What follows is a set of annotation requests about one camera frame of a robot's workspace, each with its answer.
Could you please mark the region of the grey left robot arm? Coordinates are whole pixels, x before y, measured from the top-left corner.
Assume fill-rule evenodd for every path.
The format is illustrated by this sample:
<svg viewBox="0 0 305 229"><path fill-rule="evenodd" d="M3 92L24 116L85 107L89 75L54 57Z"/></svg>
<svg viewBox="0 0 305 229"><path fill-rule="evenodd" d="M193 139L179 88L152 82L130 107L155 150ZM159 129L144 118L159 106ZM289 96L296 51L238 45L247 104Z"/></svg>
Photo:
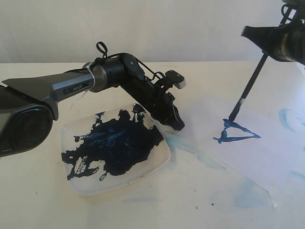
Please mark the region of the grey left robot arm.
<svg viewBox="0 0 305 229"><path fill-rule="evenodd" d="M148 78L146 66L133 55L120 53L97 58L81 69L64 73L4 80L0 87L0 155L34 149L49 135L59 117L58 103L84 91L121 87L151 116L174 130L184 122L169 89L185 86L176 71L156 72Z"/></svg>

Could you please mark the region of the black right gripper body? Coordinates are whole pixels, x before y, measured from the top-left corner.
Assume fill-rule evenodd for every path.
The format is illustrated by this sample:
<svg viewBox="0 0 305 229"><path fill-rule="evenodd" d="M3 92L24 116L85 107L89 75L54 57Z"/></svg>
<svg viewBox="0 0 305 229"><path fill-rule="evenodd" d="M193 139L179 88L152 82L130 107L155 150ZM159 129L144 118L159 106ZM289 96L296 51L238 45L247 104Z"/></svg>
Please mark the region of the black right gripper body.
<svg viewBox="0 0 305 229"><path fill-rule="evenodd" d="M305 63L305 25L285 24L280 26L279 51L277 52L280 62Z"/></svg>

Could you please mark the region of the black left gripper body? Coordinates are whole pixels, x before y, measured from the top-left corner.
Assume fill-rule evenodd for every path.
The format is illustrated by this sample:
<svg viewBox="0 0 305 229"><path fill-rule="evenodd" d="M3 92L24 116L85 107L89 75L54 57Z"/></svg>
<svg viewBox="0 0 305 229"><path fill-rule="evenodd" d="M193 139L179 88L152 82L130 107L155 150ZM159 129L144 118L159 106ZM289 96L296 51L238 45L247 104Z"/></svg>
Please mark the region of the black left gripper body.
<svg viewBox="0 0 305 229"><path fill-rule="evenodd" d="M121 87L154 118L177 118L177 108L173 105L174 97L165 93L159 86L138 78L132 78Z"/></svg>

